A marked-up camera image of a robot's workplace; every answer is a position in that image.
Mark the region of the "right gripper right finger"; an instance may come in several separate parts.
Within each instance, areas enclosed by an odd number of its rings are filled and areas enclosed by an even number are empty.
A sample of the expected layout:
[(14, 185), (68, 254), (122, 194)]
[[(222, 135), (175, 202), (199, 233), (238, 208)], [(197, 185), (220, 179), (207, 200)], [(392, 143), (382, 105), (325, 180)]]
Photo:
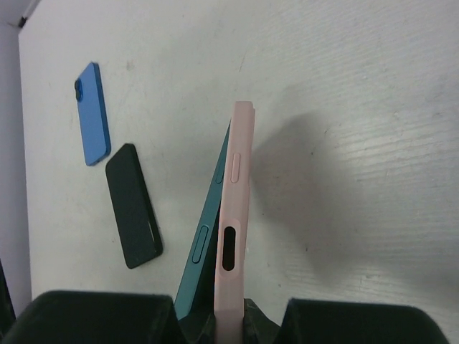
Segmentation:
[(269, 319), (251, 299), (244, 299), (244, 344), (272, 344), (280, 326)]

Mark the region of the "pink phone case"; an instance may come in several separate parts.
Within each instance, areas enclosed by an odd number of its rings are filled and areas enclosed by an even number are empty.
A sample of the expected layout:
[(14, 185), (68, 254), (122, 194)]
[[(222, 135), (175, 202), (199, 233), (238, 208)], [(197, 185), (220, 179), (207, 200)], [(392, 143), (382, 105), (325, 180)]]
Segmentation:
[(254, 128), (252, 102), (237, 101), (230, 121), (219, 213), (214, 280), (216, 343), (243, 342), (244, 261)]

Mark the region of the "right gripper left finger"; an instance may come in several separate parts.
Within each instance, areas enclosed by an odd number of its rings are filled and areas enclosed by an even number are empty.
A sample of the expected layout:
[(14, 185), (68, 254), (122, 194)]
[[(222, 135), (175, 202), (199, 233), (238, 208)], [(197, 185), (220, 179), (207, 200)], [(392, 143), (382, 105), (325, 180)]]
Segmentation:
[(189, 313), (180, 319), (179, 326), (186, 343), (215, 343), (216, 320), (212, 310)]

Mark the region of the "teal smartphone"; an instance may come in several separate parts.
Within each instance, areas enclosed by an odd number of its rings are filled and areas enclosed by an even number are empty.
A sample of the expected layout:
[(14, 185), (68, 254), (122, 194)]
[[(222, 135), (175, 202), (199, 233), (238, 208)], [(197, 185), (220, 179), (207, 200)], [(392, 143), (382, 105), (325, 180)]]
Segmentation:
[(228, 139), (226, 134), (176, 294), (174, 307), (179, 320), (201, 308), (213, 307), (219, 208)]

